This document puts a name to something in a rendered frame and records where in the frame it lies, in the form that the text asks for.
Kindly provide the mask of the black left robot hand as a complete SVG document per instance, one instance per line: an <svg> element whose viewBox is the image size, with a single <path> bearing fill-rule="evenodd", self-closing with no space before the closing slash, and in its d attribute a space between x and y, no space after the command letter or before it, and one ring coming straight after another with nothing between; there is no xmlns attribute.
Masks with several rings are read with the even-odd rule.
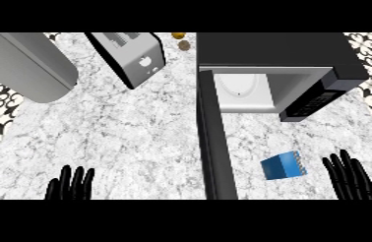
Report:
<svg viewBox="0 0 372 242"><path fill-rule="evenodd" d="M91 183L94 178L94 169L84 170L81 166L71 170L65 165L60 169L59 177L53 178L46 187L47 200L75 200L91 199Z"/></svg>

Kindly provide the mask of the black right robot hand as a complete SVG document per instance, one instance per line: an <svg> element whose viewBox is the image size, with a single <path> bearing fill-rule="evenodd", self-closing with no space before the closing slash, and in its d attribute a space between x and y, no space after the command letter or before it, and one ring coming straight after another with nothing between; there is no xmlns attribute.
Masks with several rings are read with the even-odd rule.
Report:
<svg viewBox="0 0 372 242"><path fill-rule="evenodd" d="M360 161L350 157L347 150L323 158L332 189L341 200L372 201L372 179Z"/></svg>

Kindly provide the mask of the blue milk carton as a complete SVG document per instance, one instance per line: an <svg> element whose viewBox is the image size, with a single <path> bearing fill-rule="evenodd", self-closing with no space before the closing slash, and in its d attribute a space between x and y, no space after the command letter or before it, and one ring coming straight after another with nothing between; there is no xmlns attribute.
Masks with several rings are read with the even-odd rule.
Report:
<svg viewBox="0 0 372 242"><path fill-rule="evenodd" d="M265 158L261 168L267 180L285 179L304 176L307 169L296 151L288 151Z"/></svg>

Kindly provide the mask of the dark grey microwave door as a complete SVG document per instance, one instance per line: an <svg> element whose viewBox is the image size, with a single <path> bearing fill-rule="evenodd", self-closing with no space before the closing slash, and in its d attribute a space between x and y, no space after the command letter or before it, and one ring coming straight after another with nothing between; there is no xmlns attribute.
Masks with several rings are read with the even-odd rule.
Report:
<svg viewBox="0 0 372 242"><path fill-rule="evenodd" d="M211 71L196 74L196 124L206 199L236 200L233 168Z"/></svg>

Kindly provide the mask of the black microwave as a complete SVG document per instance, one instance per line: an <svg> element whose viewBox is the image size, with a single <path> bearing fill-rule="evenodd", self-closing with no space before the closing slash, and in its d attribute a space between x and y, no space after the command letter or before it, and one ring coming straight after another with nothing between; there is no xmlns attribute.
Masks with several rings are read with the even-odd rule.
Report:
<svg viewBox="0 0 372 242"><path fill-rule="evenodd" d="M224 113L298 122L367 79L339 32L199 32L198 71L212 75Z"/></svg>

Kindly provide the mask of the silver toaster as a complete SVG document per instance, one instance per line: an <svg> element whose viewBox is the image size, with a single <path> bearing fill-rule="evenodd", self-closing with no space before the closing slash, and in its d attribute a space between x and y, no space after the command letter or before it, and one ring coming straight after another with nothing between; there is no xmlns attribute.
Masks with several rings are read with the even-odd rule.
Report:
<svg viewBox="0 0 372 242"><path fill-rule="evenodd" d="M133 90L165 66L159 37L152 32L87 32L84 35Z"/></svg>

